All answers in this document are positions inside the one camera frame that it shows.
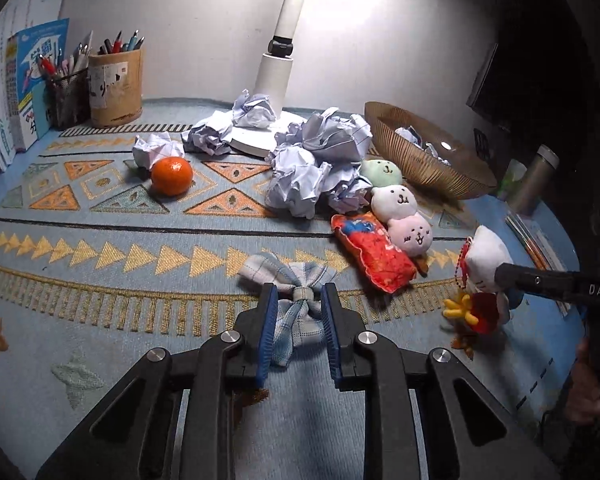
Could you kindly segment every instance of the orange triangle pattern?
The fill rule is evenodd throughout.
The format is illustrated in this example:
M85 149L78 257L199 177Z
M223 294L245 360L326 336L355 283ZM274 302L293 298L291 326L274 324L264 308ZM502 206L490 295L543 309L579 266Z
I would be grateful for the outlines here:
M29 206L31 209L53 209L56 211L78 211L80 205L75 199L74 192L68 184L43 196Z
M187 209L185 213L188 215L247 216L252 218L274 216L262 204L258 204L235 187L208 198Z
M72 160L71 162L66 162L64 168L69 178L75 180L112 162L113 160Z
M246 164L243 162L203 162L203 164L234 184L271 169L268 164Z

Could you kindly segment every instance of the pencil holder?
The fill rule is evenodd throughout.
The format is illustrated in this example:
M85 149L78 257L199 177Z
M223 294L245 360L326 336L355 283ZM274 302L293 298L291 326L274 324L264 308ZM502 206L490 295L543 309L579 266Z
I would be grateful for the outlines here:
M89 56L89 102L96 128L120 126L142 115L142 52Z
M48 80L52 102L52 124L66 130L89 119L89 84L87 70L60 79Z

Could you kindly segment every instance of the yellow plush flower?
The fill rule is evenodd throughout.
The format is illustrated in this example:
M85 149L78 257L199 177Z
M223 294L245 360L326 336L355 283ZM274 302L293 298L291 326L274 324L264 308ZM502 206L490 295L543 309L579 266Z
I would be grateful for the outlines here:
M478 318L475 317L471 310L474 307L471 301L471 296L466 294L464 290L458 292L456 300L445 300L445 309L442 315L448 319L464 319L469 326L478 324Z

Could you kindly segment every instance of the white wall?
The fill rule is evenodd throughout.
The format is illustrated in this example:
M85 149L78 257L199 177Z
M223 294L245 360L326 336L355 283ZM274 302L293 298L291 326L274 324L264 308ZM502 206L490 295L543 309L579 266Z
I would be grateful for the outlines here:
M282 0L64 0L69 44L91 28L146 36L144 96L232 101L255 80ZM391 102L473 142L464 104L494 38L472 0L306 0L286 105L363 111Z

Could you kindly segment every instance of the wicker bowl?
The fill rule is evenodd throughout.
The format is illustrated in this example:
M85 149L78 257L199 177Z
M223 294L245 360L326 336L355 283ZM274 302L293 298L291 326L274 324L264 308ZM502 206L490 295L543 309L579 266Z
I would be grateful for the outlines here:
M381 156L394 162L409 182L465 200L487 194L496 187L496 178L487 164L461 142L415 114L386 103L365 103L365 119L374 134L373 143ZM395 133L413 126L424 142L430 142L451 167L423 152ZM451 149L442 146L445 142Z

